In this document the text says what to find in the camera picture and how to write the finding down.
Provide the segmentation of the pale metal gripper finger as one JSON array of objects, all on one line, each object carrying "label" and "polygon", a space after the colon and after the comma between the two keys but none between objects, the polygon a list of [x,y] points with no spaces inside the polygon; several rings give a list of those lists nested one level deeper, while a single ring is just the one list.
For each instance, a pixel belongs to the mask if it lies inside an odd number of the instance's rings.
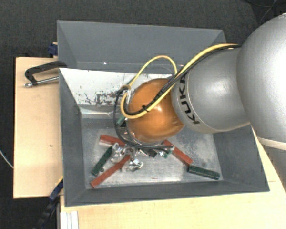
[{"label": "pale metal gripper finger", "polygon": [[124,155],[125,155],[125,148],[121,147],[118,143],[115,143],[112,146],[112,157],[110,161],[113,164],[117,164],[124,158]]},{"label": "pale metal gripper finger", "polygon": [[126,172],[135,172],[143,167],[144,162],[138,158],[138,155],[138,152],[131,154],[129,161],[125,164]]}]

